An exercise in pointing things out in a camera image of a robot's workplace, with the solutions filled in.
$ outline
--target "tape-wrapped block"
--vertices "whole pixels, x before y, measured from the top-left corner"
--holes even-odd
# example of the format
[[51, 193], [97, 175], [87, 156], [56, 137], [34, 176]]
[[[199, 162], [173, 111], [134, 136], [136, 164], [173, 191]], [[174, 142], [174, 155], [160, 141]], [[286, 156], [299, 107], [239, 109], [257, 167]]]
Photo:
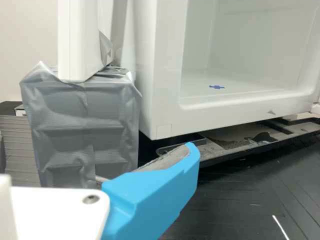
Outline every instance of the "tape-wrapped block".
[[67, 84], [40, 62], [20, 88], [42, 186], [92, 188], [95, 175], [137, 168], [141, 95], [128, 70]]

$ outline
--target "white wall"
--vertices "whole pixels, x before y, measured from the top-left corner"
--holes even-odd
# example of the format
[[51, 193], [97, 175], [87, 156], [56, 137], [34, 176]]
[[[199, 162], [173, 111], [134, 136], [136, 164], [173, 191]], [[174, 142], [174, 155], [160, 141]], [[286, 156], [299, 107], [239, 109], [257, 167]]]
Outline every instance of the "white wall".
[[0, 0], [0, 102], [20, 101], [39, 61], [57, 65], [57, 0]]

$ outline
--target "black floor tile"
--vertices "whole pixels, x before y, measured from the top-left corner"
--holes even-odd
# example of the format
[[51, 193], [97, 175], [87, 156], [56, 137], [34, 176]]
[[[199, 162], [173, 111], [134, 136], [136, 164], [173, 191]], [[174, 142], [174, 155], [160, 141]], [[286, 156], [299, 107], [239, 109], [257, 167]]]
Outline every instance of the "black floor tile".
[[162, 240], [320, 239], [320, 137], [200, 169]]

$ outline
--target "metal screw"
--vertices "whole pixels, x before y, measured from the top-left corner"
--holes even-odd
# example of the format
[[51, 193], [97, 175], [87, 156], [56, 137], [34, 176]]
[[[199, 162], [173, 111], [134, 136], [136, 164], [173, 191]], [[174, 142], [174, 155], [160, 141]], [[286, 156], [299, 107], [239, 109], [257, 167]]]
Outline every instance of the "metal screw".
[[95, 204], [96, 202], [99, 201], [99, 199], [100, 199], [100, 197], [98, 197], [97, 195], [89, 195], [83, 199], [83, 203], [84, 204]]

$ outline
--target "white line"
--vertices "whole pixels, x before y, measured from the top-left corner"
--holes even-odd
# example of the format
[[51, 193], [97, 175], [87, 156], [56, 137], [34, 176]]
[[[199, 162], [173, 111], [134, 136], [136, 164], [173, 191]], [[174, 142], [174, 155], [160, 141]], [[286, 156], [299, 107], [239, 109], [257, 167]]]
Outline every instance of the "white line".
[[281, 226], [280, 222], [278, 221], [278, 219], [276, 218], [275, 215], [272, 215], [273, 219], [275, 220], [276, 224], [278, 224], [279, 228], [281, 229], [281, 232], [283, 233], [284, 237], [286, 240], [290, 240], [290, 238], [288, 237], [288, 235], [286, 234], [285, 230], [283, 229], [283, 227]]

